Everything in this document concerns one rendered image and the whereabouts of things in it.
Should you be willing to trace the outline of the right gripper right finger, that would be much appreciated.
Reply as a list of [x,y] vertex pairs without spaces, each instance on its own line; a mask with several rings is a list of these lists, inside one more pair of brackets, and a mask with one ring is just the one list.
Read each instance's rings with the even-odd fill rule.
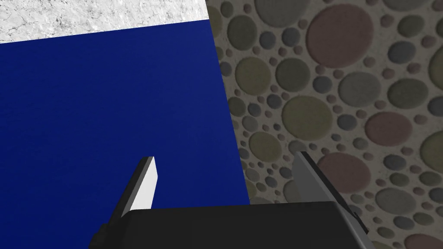
[[350,218],[361,230],[368,234],[369,230],[356,212],[353,212],[342,195],[334,188],[306,151],[293,154],[292,176],[297,185],[302,202],[333,201],[338,203],[345,216]]

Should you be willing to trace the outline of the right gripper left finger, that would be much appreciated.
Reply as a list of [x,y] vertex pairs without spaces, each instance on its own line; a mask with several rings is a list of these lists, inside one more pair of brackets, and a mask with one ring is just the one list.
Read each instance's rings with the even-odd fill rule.
[[137,164],[109,221],[115,223],[131,210],[150,209],[157,179],[158,174],[154,157],[143,157]]

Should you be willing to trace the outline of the blue cabinet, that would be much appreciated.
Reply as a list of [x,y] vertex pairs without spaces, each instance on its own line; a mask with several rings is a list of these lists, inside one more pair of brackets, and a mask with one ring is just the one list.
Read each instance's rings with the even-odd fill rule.
[[209,20],[0,44],[0,249],[87,249],[147,156],[155,208],[249,202]]

